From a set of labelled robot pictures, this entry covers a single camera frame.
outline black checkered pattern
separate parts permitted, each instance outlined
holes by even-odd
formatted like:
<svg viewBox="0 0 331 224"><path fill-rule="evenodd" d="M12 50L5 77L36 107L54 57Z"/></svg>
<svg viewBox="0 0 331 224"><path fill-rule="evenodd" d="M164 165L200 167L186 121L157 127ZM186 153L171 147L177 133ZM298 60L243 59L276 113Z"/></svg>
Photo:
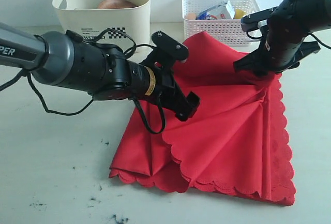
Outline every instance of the black checkered pattern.
<svg viewBox="0 0 331 224"><path fill-rule="evenodd" d="M126 34L125 27L112 27L111 29L118 30L118 31ZM127 38L123 34L120 34L118 32L114 32L114 31L110 31L110 32L108 32L108 34L109 34L110 39L126 39Z"/></svg>

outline white plastic basket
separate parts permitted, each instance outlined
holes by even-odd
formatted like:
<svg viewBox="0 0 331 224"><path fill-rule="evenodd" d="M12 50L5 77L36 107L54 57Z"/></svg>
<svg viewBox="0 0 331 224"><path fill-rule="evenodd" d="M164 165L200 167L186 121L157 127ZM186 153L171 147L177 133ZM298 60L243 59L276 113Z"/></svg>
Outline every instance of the white plastic basket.
<svg viewBox="0 0 331 224"><path fill-rule="evenodd" d="M240 20L187 20L188 13L199 14L200 12L219 4L222 0L182 0L182 14L184 20L185 39L194 34L206 31L217 40L229 46L248 46L253 41L246 32L243 32ZM251 14L260 11L256 0L230 0L234 8L239 8Z"/></svg>
<svg viewBox="0 0 331 224"><path fill-rule="evenodd" d="M127 0L137 5L125 9L97 9L103 0L53 0L52 4L59 21L66 30L72 30L91 39L103 30L113 28L132 37L137 44L150 41L151 0ZM123 50L130 48L130 39L109 32L99 43L112 43Z"/></svg>

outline white tabletop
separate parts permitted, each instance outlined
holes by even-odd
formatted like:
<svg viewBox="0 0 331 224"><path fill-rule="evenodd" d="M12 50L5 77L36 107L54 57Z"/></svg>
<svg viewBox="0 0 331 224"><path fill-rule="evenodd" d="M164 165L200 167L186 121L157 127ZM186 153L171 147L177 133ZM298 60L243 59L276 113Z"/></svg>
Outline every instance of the white tabletop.
<svg viewBox="0 0 331 224"><path fill-rule="evenodd" d="M23 28L42 34L59 27ZM183 24L153 24L183 41ZM317 35L331 44L331 31ZM249 47L236 47L250 52ZM44 112L26 79L0 93L0 224L330 223L331 51L304 59L281 82L297 189L291 207L189 190L165 193L108 179L133 110L130 101L95 102L73 117ZM0 82L18 70L0 67ZM36 84L50 109L72 112L90 97Z"/></svg>

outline red napkin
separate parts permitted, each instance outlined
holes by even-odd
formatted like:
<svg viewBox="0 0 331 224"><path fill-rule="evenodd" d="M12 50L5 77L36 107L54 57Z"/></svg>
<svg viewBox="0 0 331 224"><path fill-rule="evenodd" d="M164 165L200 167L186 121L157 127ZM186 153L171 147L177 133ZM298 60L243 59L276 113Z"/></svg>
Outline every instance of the red napkin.
<svg viewBox="0 0 331 224"><path fill-rule="evenodd" d="M152 135L135 109L110 165L109 177L138 182L166 192L201 191L294 204L292 151L285 130L280 75L260 79L234 72L237 52L206 32L188 38L190 56L173 67L184 93L201 104L180 122L165 110L167 127ZM154 130L161 120L156 106L141 102Z"/></svg>

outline snack package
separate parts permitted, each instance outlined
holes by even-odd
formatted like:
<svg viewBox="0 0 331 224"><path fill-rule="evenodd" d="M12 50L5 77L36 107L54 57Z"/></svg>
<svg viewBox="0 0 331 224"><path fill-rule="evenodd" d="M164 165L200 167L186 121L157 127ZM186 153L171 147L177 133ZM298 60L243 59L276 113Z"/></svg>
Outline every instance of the snack package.
<svg viewBox="0 0 331 224"><path fill-rule="evenodd" d="M235 9L230 1L223 1L202 11L197 20L233 20Z"/></svg>

